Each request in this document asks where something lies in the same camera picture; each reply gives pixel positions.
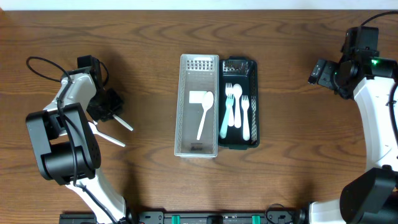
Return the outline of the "white plastic spoon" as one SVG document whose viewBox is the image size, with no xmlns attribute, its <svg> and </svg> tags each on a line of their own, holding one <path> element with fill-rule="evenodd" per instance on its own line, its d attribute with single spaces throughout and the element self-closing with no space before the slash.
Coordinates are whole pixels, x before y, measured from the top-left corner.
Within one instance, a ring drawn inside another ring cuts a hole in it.
<svg viewBox="0 0 398 224">
<path fill-rule="evenodd" d="M 104 138 L 105 140 L 107 140 L 109 142 L 112 142 L 112 143 L 114 143 L 114 144 L 116 144 L 118 146 L 121 146 L 121 147 L 125 147 L 126 146 L 123 142 L 121 142 L 121 141 L 119 141 L 119 140 L 117 140 L 117 139 L 115 139 L 115 138 L 113 138 L 111 136 L 108 136 L 107 134 L 104 134 L 104 133 L 100 132 L 98 130 L 98 128 L 96 127 L 96 125 L 94 123 L 92 123 L 91 121 L 89 121 L 88 124 L 89 124 L 89 127 L 91 128 L 93 134 L 96 134 L 96 135 Z"/>
<path fill-rule="evenodd" d="M 211 91 L 206 92 L 201 102 L 203 108 L 203 115 L 201 117 L 200 125 L 197 132 L 197 140 L 200 140 L 201 138 L 201 134 L 205 123 L 206 113 L 213 106 L 213 102 L 214 102 L 213 93 Z"/>
<path fill-rule="evenodd" d="M 234 112 L 234 126 L 236 128 L 241 127 L 241 110 L 240 110 L 240 102 L 239 99 L 243 93 L 242 87 L 240 84 L 234 84 L 233 86 L 233 95 L 235 99 L 235 112 Z"/>
<path fill-rule="evenodd" d="M 125 122 L 125 120 L 123 120 L 122 118 L 120 118 L 118 115 L 114 114 L 114 115 L 113 115 L 113 118 L 114 118 L 117 122 L 119 122 L 121 125 L 123 125 L 125 128 L 127 128 L 129 131 L 133 131 L 133 130 L 134 130 L 133 127 L 132 127 L 130 124 L 128 124 L 127 122 Z"/>
</svg>

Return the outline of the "white plastic fork short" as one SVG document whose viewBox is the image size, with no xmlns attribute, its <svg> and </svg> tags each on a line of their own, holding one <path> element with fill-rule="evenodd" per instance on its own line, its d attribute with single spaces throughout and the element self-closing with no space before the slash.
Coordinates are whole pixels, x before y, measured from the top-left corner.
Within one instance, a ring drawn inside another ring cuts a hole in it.
<svg viewBox="0 0 398 224">
<path fill-rule="evenodd" d="M 249 118 L 248 118 L 249 98 L 247 95 L 242 96 L 241 106 L 243 109 L 243 139 L 245 141 L 248 141 L 250 139 L 250 132 L 249 132 Z"/>
</svg>

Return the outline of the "black plastic mesh basket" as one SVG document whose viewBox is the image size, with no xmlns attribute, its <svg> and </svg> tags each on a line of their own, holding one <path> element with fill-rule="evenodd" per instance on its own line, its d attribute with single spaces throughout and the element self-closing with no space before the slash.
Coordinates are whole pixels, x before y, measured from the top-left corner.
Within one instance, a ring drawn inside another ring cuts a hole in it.
<svg viewBox="0 0 398 224">
<path fill-rule="evenodd" d="M 243 139 L 243 128 L 229 126 L 226 137 L 218 139 L 218 145 L 229 149 L 246 150 L 258 147 L 260 142 L 260 122 L 259 122 L 259 103 L 258 103 L 258 84 L 257 84 L 257 62 L 246 57 L 233 57 L 220 60 L 219 65 L 219 93 L 220 101 L 219 124 L 222 124 L 226 112 L 226 84 L 239 84 L 242 87 L 242 94 L 248 97 L 248 140 Z"/>
</svg>

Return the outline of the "white plastic fork long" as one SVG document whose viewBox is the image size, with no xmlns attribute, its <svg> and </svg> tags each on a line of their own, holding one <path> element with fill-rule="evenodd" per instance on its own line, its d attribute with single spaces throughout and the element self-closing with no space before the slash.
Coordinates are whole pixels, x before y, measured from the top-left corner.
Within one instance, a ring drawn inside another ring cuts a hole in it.
<svg viewBox="0 0 398 224">
<path fill-rule="evenodd" d="M 233 96 L 233 86 L 231 83 L 226 83 L 225 92 L 227 97 Z M 234 126 L 233 105 L 234 102 L 232 102 L 232 105 L 229 108 L 228 126 L 230 127 Z"/>
</svg>

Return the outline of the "pale green plastic fork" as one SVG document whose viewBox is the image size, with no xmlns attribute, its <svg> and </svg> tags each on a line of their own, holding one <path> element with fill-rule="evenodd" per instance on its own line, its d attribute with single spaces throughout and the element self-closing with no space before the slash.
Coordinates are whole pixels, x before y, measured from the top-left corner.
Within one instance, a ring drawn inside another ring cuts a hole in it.
<svg viewBox="0 0 398 224">
<path fill-rule="evenodd" d="M 233 107 L 233 103 L 234 103 L 234 96 L 233 96 L 233 94 L 229 94 L 226 98 L 226 111 L 225 111 L 223 122 L 222 122 L 221 128 L 220 128 L 220 138 L 221 139 L 224 139 L 227 135 L 229 114 Z"/>
</svg>

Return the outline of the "clear plastic mesh basket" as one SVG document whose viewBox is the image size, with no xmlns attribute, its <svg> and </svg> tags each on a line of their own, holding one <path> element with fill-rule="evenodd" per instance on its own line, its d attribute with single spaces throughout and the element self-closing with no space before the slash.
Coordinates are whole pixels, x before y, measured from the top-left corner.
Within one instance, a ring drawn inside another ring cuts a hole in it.
<svg viewBox="0 0 398 224">
<path fill-rule="evenodd" d="M 174 154 L 179 157 L 214 158 L 218 154 L 219 56 L 183 54 L 180 57 Z M 200 140 L 197 132 L 206 92 L 214 95 Z"/>
</svg>

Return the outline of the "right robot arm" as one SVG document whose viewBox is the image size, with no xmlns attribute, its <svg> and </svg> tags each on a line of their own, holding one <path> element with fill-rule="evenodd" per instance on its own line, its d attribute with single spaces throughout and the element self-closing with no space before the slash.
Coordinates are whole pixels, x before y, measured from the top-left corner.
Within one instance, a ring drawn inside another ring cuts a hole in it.
<svg viewBox="0 0 398 224">
<path fill-rule="evenodd" d="M 379 30 L 346 31 L 339 62 L 318 60 L 308 82 L 359 108 L 366 142 L 364 174 L 336 200 L 312 202 L 308 223 L 397 223 L 397 62 L 382 58 Z"/>
</svg>

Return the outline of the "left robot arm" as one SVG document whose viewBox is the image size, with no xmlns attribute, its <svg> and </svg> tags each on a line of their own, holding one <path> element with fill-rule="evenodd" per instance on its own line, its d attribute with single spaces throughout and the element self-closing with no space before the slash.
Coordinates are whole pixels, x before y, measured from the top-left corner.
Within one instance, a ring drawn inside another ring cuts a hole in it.
<svg viewBox="0 0 398 224">
<path fill-rule="evenodd" d="M 63 70 L 60 90 L 43 110 L 25 119 L 41 176 L 78 194 L 95 214 L 96 223 L 132 223 L 131 213 L 104 176 L 95 138 L 95 121 L 109 111 L 111 100 L 104 89 L 101 62 L 78 57 L 77 69 Z"/>
</svg>

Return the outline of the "black mounting rail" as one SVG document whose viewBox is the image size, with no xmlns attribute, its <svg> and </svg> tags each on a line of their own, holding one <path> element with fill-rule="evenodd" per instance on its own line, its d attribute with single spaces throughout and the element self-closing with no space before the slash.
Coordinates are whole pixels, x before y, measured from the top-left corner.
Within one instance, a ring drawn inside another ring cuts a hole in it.
<svg viewBox="0 0 398 224">
<path fill-rule="evenodd" d="M 135 217 L 130 214 L 119 223 L 140 224 L 309 224 L 303 209 L 272 208 L 265 212 L 251 213 L 164 213 L 160 211 L 142 212 Z"/>
</svg>

